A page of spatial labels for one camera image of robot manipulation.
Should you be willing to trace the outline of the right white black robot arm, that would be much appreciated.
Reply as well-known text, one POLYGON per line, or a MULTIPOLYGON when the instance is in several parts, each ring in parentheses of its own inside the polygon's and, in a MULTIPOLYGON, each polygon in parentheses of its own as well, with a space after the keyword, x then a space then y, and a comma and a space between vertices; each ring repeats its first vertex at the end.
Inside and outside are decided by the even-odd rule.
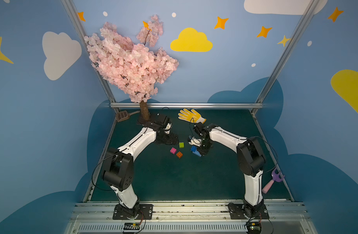
POLYGON ((235 135, 222 129, 220 126, 202 123, 194 125, 194 131, 199 135, 195 140, 196 149, 203 156, 206 155, 213 142, 218 142, 237 154, 238 167, 244 174, 245 195, 242 214, 247 218, 268 219, 269 214, 262 195, 262 175, 266 157, 259 141, 235 135))

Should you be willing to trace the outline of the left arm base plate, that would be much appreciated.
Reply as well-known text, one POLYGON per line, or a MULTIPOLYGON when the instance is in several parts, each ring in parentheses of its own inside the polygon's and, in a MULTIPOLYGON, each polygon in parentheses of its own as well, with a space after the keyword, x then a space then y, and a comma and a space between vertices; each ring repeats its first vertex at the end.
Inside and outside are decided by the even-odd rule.
POLYGON ((113 220, 151 220, 153 215, 152 204, 136 204, 132 209, 126 208, 120 204, 116 205, 113 213, 113 220))

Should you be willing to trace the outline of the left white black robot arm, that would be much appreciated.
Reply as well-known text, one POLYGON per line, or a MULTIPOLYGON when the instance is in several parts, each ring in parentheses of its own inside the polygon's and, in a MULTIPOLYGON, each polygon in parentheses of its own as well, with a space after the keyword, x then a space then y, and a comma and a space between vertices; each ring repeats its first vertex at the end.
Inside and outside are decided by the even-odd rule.
POLYGON ((134 192, 134 163, 139 154, 151 143, 176 145, 178 136, 171 132, 169 117, 146 122, 141 131, 106 159, 110 165, 102 174, 102 180, 116 194, 119 204, 115 206, 113 219, 137 219, 142 217, 139 197, 134 192))

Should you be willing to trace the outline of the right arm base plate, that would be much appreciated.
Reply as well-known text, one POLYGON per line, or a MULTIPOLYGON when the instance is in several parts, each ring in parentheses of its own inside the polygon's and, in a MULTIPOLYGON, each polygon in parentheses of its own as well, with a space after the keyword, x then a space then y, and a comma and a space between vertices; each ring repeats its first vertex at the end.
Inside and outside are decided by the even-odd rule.
POLYGON ((270 218, 263 201, 256 206, 252 206, 249 203, 229 203, 227 207, 229 209, 231 219, 270 218))

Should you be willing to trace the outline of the light blue long lego brick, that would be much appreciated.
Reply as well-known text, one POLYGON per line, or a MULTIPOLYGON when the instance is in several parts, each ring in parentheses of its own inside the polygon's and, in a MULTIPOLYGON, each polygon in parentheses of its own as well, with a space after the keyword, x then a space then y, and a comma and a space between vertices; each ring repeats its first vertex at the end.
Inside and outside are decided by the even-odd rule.
POLYGON ((195 154, 195 155, 197 155, 197 156, 201 157, 201 154, 200 154, 200 152, 199 152, 199 151, 193 151, 193 154, 195 154))

